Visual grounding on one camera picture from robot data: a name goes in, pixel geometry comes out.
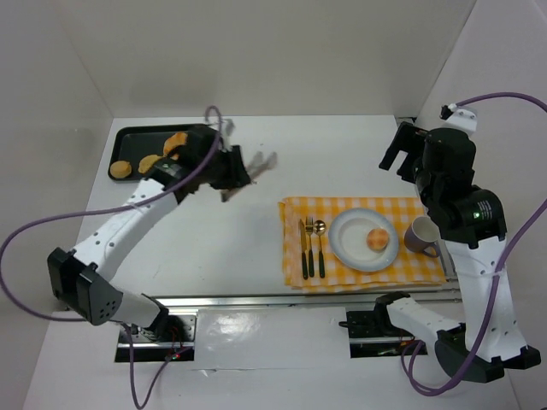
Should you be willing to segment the small glazed donut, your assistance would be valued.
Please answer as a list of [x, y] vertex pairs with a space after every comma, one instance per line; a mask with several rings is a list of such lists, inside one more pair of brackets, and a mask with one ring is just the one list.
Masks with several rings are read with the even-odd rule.
[[373, 228], [366, 237], [367, 246], [375, 252], [385, 249], [389, 241], [390, 235], [388, 231], [380, 227]]

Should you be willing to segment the toasted bread slice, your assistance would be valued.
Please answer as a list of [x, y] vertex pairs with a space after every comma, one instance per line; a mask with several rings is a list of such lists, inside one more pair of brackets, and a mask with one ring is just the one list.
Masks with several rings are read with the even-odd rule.
[[147, 155], [138, 164], [138, 173], [145, 175], [153, 165], [162, 159], [161, 155]]

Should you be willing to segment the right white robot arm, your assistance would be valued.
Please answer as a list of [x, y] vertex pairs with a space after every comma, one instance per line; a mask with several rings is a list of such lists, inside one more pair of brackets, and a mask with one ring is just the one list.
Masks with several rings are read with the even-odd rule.
[[465, 319], [457, 322], [392, 292], [376, 301], [377, 320], [387, 330], [415, 338], [448, 376], [447, 389], [462, 381], [487, 384], [508, 369], [526, 370], [541, 361], [522, 336], [515, 316], [506, 260], [516, 245], [509, 237], [500, 199], [474, 181], [478, 122], [468, 102], [445, 105], [443, 124], [430, 131], [402, 123], [380, 167], [387, 170], [405, 154], [398, 175], [412, 183], [438, 227], [462, 295]]

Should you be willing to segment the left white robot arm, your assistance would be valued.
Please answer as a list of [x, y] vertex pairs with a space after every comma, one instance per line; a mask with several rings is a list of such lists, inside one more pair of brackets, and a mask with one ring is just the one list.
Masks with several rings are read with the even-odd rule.
[[276, 165], [277, 155], [257, 152], [245, 165], [241, 149], [209, 126], [179, 132], [145, 168], [144, 177], [121, 210], [71, 250], [54, 249], [47, 264], [54, 296], [91, 325], [109, 321], [135, 325], [157, 340], [174, 316], [157, 299], [120, 290], [111, 281], [132, 249], [163, 217], [201, 185], [221, 192], [227, 202], [261, 173]]

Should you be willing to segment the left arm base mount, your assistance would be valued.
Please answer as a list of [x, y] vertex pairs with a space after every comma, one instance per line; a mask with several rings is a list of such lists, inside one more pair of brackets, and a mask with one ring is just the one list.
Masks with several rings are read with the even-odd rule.
[[197, 311], [182, 310], [169, 318], [166, 329], [160, 336], [131, 325], [130, 335], [120, 330], [115, 351], [115, 362], [130, 361], [129, 340], [133, 343], [133, 361], [136, 363], [163, 362], [170, 358], [175, 362], [190, 362], [195, 358], [195, 335]]

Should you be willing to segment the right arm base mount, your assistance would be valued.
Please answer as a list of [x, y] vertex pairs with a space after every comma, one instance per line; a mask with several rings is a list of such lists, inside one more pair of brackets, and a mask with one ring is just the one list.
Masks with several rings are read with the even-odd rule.
[[402, 329], [385, 329], [373, 311], [348, 311], [338, 326], [347, 330], [352, 359], [400, 356], [415, 340]]

